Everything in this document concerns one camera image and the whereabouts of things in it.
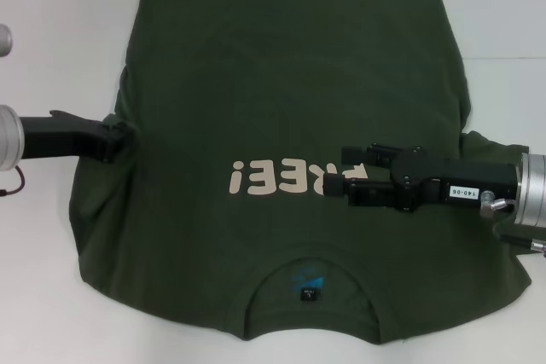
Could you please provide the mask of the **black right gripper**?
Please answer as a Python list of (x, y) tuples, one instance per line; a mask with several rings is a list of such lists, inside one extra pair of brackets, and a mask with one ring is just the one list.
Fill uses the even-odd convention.
[(366, 148), (343, 147), (343, 165), (391, 167), (392, 181), (374, 181), (326, 174), (323, 194), (347, 197), (350, 206), (376, 206), (414, 211), (421, 205), (480, 207), (481, 194), (515, 199), (517, 168), (511, 164), (442, 159), (417, 147), (404, 150), (372, 143)]

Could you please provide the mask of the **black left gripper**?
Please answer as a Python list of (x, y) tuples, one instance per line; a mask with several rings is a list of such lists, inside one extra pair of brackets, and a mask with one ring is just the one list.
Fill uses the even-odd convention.
[(135, 140), (125, 122), (104, 124), (61, 111), (48, 117), (21, 117), (23, 159), (83, 157), (113, 163)]

